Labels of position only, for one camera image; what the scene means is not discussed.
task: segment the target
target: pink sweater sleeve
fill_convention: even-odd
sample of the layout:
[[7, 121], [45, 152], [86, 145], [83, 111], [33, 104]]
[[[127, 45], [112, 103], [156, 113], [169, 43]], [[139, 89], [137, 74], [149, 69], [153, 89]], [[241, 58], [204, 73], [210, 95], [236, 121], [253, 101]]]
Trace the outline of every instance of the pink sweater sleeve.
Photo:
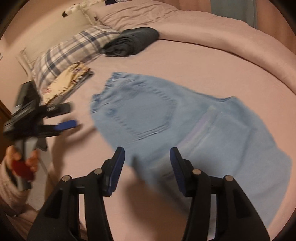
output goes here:
[[0, 204], [9, 216], [19, 215], [24, 211], [24, 205], [29, 190], [19, 191], [6, 172], [5, 159], [0, 164]]

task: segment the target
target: dark gray folded clothing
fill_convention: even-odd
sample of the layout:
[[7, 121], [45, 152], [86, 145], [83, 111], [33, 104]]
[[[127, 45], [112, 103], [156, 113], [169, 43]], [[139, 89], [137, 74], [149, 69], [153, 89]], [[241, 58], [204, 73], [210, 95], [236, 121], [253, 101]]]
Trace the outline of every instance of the dark gray folded clothing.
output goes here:
[[159, 33], [149, 27], [124, 30], [118, 38], [107, 43], [100, 53], [109, 56], [127, 56], [141, 52], [159, 38]]
[[52, 101], [48, 103], [49, 106], [57, 105], [63, 103], [70, 95], [72, 95], [80, 86], [82, 86], [86, 80], [88, 80], [90, 77], [94, 75], [94, 72], [91, 71], [90, 69], [83, 75], [81, 75], [79, 78], [79, 82], [67, 93], [62, 94], [58, 97], [55, 97]]

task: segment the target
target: blue gripper pad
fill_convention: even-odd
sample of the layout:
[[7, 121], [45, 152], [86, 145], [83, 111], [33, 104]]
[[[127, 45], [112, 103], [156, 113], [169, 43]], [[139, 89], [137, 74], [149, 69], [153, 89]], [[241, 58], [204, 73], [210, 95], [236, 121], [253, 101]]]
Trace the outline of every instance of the blue gripper pad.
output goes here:
[[177, 147], [173, 147], [170, 150], [170, 162], [177, 180], [179, 191], [185, 196], [186, 195], [186, 181], [182, 170], [181, 163], [184, 162], [181, 154]]
[[76, 126], [77, 126], [77, 121], [76, 120], [69, 120], [69, 121], [65, 121], [65, 122], [62, 122], [62, 123], [56, 125], [54, 127], [54, 129], [56, 131], [64, 131], [64, 130], [74, 128]]
[[104, 196], [109, 197], [116, 190], [124, 160], [124, 149], [122, 147], [117, 147], [112, 159], [106, 160], [102, 165], [102, 170], [104, 171], [104, 181], [102, 186]]
[[180, 192], [185, 197], [192, 197], [196, 191], [196, 181], [192, 176], [193, 166], [190, 161], [181, 157], [177, 147], [170, 150], [170, 162], [173, 167], [175, 178]]

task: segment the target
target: light blue jeans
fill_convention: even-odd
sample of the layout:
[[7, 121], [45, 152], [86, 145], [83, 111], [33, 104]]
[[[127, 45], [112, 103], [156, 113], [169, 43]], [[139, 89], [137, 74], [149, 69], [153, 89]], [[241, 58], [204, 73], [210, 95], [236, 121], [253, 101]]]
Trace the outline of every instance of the light blue jeans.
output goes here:
[[183, 210], [190, 200], [179, 192], [170, 165], [174, 146], [208, 175], [234, 176], [266, 227], [274, 218], [291, 160], [238, 98], [218, 99], [164, 79], [116, 72], [93, 96], [91, 115], [113, 148], [124, 147], [126, 163]]

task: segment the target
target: hand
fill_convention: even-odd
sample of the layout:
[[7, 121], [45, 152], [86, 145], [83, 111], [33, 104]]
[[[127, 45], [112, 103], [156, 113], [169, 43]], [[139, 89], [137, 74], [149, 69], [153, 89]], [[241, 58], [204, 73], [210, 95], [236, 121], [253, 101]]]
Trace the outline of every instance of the hand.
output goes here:
[[[38, 171], [38, 164], [39, 164], [39, 152], [38, 150], [34, 150], [31, 152], [30, 158], [25, 161], [25, 165], [30, 168], [30, 171], [36, 172]], [[22, 158], [21, 154], [17, 152], [16, 148], [14, 146], [10, 146], [6, 149], [6, 165], [8, 169], [12, 171], [12, 173], [17, 176], [15, 171], [12, 168], [12, 163], [14, 161], [19, 161]]]

